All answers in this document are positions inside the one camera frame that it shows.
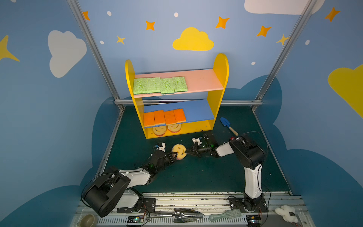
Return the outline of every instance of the blue shelf board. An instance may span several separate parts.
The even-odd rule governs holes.
[[[183,123],[214,119],[212,110],[206,99],[145,106],[144,113],[154,112],[157,110],[169,111],[175,109],[184,110],[185,118],[187,121]]]

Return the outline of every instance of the white plush toy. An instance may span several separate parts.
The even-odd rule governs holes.
[[[299,220],[297,219],[297,217],[295,216],[295,208],[287,206],[287,205],[283,205],[281,208],[276,208],[275,212],[278,215],[281,215],[285,221],[287,222],[295,222],[298,223]]]

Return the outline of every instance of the dark green floor mat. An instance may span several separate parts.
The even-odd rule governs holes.
[[[249,106],[221,106],[213,133],[218,144],[227,142],[234,134],[220,122],[220,117],[227,118],[231,126],[241,135],[248,131],[258,131],[260,127]],[[192,146],[192,138],[202,136],[190,133],[169,137],[146,139],[140,121],[133,106],[127,106],[122,116],[116,138],[107,162],[123,170],[132,170],[142,166],[150,157],[153,146],[158,142],[166,144],[166,152],[177,144],[186,148]],[[250,133],[256,142],[266,147],[266,141],[258,133]],[[271,191],[289,191],[277,163],[269,152],[262,168],[262,182]],[[149,185],[136,186],[140,192],[223,192],[240,191],[245,187],[245,174],[242,164],[234,154],[221,158],[197,158],[187,155],[183,160],[166,168]]]

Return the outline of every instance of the orange sponge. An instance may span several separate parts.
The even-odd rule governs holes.
[[[155,126],[154,112],[144,113],[144,127]]]
[[[154,117],[155,117],[155,125],[165,124],[165,117],[163,110],[154,111]]]
[[[175,121],[177,123],[183,123],[183,122],[187,121],[187,119],[185,118],[183,109],[174,110],[174,116],[175,116]]]
[[[176,124],[175,121],[175,116],[174,116],[174,111],[165,111],[164,112],[164,116],[165,116],[165,124],[166,125],[173,125]]]

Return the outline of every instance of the yellow cloud painting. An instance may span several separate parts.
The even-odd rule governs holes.
[[[206,51],[212,49],[213,46],[214,43],[208,38],[207,33],[192,27],[185,29],[180,38],[173,42],[173,48],[176,50]]]
[[[363,118],[363,65],[334,70],[328,83]]]

